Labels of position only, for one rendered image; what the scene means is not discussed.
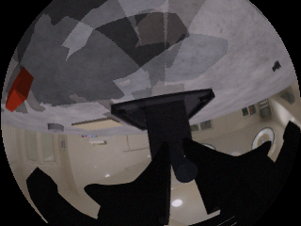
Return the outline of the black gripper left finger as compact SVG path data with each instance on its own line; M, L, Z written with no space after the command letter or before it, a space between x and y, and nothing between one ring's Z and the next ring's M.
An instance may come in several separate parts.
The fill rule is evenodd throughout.
M132 182L120 185L91 184L84 191L99 206L127 208L127 210L154 211L169 225L170 211L170 149L168 140L163 140L158 152L151 159L150 165Z

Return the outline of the grey flat disc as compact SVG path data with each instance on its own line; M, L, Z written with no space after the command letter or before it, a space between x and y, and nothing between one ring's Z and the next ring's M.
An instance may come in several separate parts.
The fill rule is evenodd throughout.
M63 133L64 132L64 125L60 125L60 124L48 124L48 131L49 132L59 132L59 133Z

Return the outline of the grey metal shaft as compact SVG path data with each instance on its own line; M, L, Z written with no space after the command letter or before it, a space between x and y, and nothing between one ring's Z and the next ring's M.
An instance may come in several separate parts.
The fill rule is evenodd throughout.
M170 150L169 155L170 163L172 163L172 168L178 181L182 182L182 184L188 184L188 182L195 180L198 174L195 163L189 161L188 158L185 158L184 155L181 155L176 150Z

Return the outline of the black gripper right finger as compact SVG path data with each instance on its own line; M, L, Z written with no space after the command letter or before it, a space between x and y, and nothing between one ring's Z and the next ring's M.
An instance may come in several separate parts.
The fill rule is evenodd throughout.
M184 138L185 158L195 163L195 178L207 215L219 210L219 204L230 195L246 172L252 170L268 154L270 140L260 147L241 155L230 155L202 146L192 139Z

